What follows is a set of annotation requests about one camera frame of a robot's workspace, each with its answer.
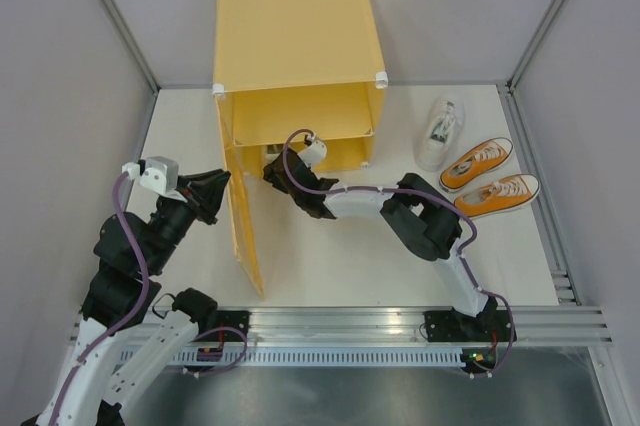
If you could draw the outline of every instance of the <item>shoe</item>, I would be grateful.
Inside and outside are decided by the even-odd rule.
[[[516,174],[474,191],[464,193],[453,202],[470,218],[504,213],[533,202],[540,192],[540,182],[530,174]]]
[[[416,163],[426,171],[437,171],[444,163],[464,124],[464,102],[453,92],[440,96],[429,112],[427,129],[415,151]]]
[[[513,152],[513,143],[507,138],[493,138],[480,143],[440,175],[440,187],[448,193],[461,190],[487,171],[502,166]]]

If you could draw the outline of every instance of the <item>orange shoe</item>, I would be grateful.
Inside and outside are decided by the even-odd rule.
[[[533,202],[540,183],[530,174],[515,174],[464,193],[453,204],[470,218],[519,209]]]
[[[482,173],[502,166],[513,152],[507,138],[493,138],[480,143],[440,175],[440,187],[448,193],[461,190]]]

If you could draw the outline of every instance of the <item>yellow cabinet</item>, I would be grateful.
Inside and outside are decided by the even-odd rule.
[[[236,252],[263,294],[243,173],[300,128],[327,142],[318,171],[368,164],[387,86],[370,0],[217,0],[214,62]]]

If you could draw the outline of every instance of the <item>white corner bracket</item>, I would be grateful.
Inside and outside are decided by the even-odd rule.
[[[211,94],[213,94],[214,98],[220,99],[220,100],[224,100],[224,98],[227,97],[227,95],[224,92],[224,85],[220,83],[215,83],[213,85],[213,90],[211,91]]]
[[[376,73],[376,89],[387,89],[389,86],[389,77],[385,71]]]

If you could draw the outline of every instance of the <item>box lid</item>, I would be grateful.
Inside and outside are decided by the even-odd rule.
[[[374,81],[370,0],[217,0],[213,82],[249,91]]]

